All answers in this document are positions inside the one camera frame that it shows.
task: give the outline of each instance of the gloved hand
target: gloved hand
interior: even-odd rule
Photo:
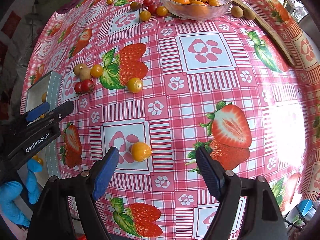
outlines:
[[[29,192],[29,202],[35,204],[40,196],[40,189],[34,172],[42,171],[42,166],[34,159],[27,162],[28,176],[26,188]],[[22,191],[22,185],[16,181],[5,182],[0,185],[0,205],[4,215],[13,223],[29,227],[30,220],[25,217],[21,210],[15,205],[13,200],[17,198]]]

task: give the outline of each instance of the metal screw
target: metal screw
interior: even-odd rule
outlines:
[[[264,177],[262,177],[262,176],[258,176],[258,181],[260,181],[260,182],[265,182],[266,179],[265,179]]]
[[[57,180],[57,176],[51,176],[50,178],[49,178],[49,181],[50,182],[54,182],[54,181],[56,181]]]
[[[81,172],[81,176],[82,176],[82,177],[88,177],[89,174],[90,174],[89,171],[82,171],[82,172]]]
[[[229,177],[232,177],[235,173],[234,173],[233,171],[227,170],[227,171],[226,171],[226,174],[227,174]]]

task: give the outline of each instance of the glass bowl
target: glass bowl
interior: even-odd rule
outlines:
[[[221,5],[180,4],[171,0],[161,0],[172,14],[195,21],[206,21],[224,15],[230,8],[232,0],[218,0]]]

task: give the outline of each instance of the plaid pattern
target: plaid pattern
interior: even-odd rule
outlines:
[[[62,178],[76,176],[90,169],[110,146],[119,148],[119,162],[107,192],[96,205],[111,233],[137,238],[119,228],[113,220],[109,198],[124,199],[124,206],[144,202],[156,206],[161,217],[160,239],[202,239],[218,207],[201,176],[188,172],[188,153],[196,141],[208,141],[199,123],[207,122],[205,113],[215,110],[224,100],[242,109],[252,133],[250,157],[234,172],[241,177],[263,175],[272,186],[281,178],[284,184],[299,172],[296,194],[315,200],[320,191],[318,168],[320,143],[310,128],[319,115],[320,66],[316,49],[290,18],[279,23],[271,17],[269,0],[243,0],[268,21],[291,51],[297,66],[287,72],[268,69],[256,56],[248,32],[259,37],[265,32],[254,21],[234,18],[227,12],[207,22],[152,16],[139,20],[141,11],[131,11],[129,4],[107,6],[103,0],[89,8],[88,0],[65,15],[54,13],[41,34],[32,54],[23,87],[21,112],[24,112],[29,77],[41,64],[45,71],[62,75],[59,104],[73,101],[74,112],[61,123],[61,129],[72,122],[82,142],[83,163],[70,169],[60,162]],[[46,31],[57,23],[62,28],[53,36]],[[75,24],[70,35],[57,43],[61,32]],[[87,47],[71,59],[68,53],[80,33],[92,29]],[[102,55],[115,48],[116,54],[126,45],[144,43],[147,51],[141,61],[148,66],[141,93],[107,90],[99,79],[93,79],[93,94],[78,97],[73,90],[78,78],[73,67],[86,63],[102,64]],[[130,162],[132,139],[152,147],[152,157],[143,163]],[[57,139],[57,152],[63,139]],[[77,216],[76,203],[69,198],[71,212]],[[239,202],[230,238],[239,234],[245,198]]]

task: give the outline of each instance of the tablecloth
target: tablecloth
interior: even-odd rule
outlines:
[[[62,75],[58,104],[71,100],[75,109],[60,127],[76,126],[82,163],[71,169],[60,161],[64,140],[58,138],[61,178],[90,169],[111,146],[119,149],[115,174],[96,202],[109,232],[136,239],[202,239],[219,203],[197,172],[199,146],[221,153],[215,158],[238,176],[263,175],[283,213],[301,198],[318,197],[318,50],[276,0],[243,1],[278,32],[295,68],[254,21],[234,18],[230,11],[206,22],[172,15],[141,22],[142,9],[130,10],[133,0],[116,1],[108,6],[106,0],[87,0],[67,14],[52,15],[31,57],[21,100],[23,113],[30,81],[51,70]],[[83,32],[91,35],[86,44],[79,38]],[[118,80],[93,79],[94,93],[75,94],[76,64],[104,66],[104,54],[116,56],[138,43],[146,51],[135,62],[148,68],[141,93],[117,87]],[[228,114],[242,125],[241,143],[219,132],[219,120]],[[152,157],[142,163],[130,155],[137,140],[152,148]],[[241,197],[230,238],[239,234],[245,201]],[[76,216],[74,199],[69,203]]]

